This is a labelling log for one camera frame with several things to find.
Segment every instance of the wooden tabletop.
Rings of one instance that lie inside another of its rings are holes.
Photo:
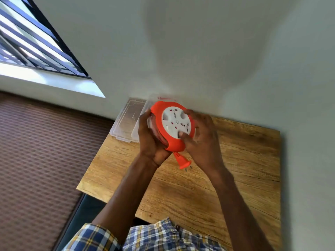
[[[268,240],[279,249],[280,132],[223,118],[213,121],[226,167]],[[138,151],[138,143],[108,135],[77,189],[107,202]],[[167,159],[155,173],[136,217],[155,223],[169,216],[183,228],[212,236],[231,250],[216,192],[200,168],[192,166],[186,172],[178,169],[173,156]]]

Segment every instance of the person's left arm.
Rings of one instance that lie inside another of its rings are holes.
[[[93,220],[93,225],[108,229],[122,246],[137,208],[157,168],[170,156],[152,135],[147,125],[150,110],[140,116],[140,153],[128,168],[114,195]]]

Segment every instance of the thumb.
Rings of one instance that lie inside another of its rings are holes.
[[[179,131],[178,136],[185,143],[186,149],[189,149],[195,143],[193,139],[185,132]]]

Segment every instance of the plastic container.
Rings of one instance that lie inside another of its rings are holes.
[[[145,102],[145,105],[140,113],[140,115],[142,115],[146,110],[148,110],[149,108],[151,108],[157,101],[174,101],[174,102],[178,102],[181,104],[181,102],[174,96],[171,95],[161,95],[161,94],[153,94],[150,95],[148,100]],[[137,120],[135,127],[131,133],[131,138],[132,141],[137,141],[139,142],[139,137],[138,137],[138,126],[139,126],[139,122]]]
[[[137,134],[138,118],[143,112],[145,105],[146,101],[143,99],[129,98],[127,104],[116,118],[109,134],[121,141],[139,143]]]

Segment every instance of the window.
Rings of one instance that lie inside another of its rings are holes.
[[[0,0],[0,62],[90,78],[32,0]]]

